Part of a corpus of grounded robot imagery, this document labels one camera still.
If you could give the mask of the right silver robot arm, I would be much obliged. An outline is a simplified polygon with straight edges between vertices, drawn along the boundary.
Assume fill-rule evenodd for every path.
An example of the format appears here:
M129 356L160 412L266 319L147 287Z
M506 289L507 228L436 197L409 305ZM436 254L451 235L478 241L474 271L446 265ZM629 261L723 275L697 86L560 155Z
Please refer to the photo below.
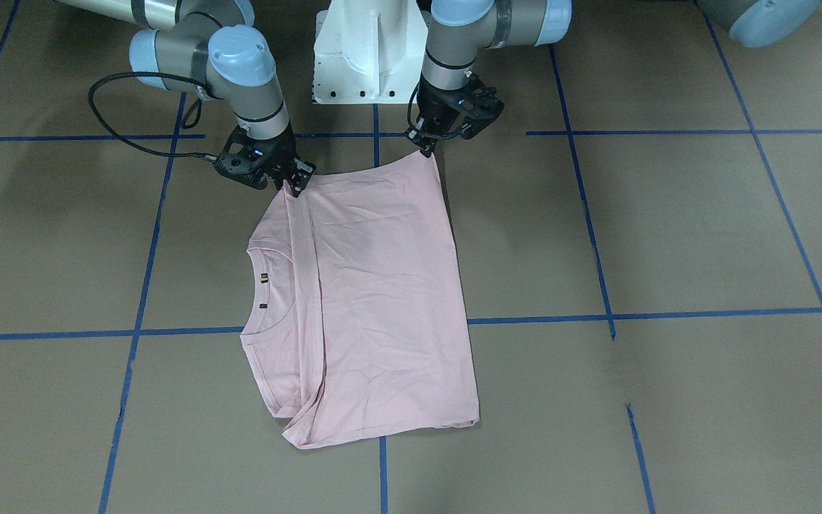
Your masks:
M248 1L73 1L139 26L128 46L127 77L160 90L190 92L188 115L221 100L237 124L216 155L191 152L219 175L258 190L274 184L299 196L315 172L300 159L267 39Z

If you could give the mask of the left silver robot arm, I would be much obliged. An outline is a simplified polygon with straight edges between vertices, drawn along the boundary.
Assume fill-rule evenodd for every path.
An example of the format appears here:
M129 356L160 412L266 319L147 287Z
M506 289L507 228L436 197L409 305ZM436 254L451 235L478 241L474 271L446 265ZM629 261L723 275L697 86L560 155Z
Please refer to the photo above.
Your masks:
M711 22L744 48L786 38L818 10L818 1L698 1ZM420 81L405 138L423 156L440 142L469 140L503 112L495 88L473 71L483 49L559 42L574 14L571 1L433 1Z

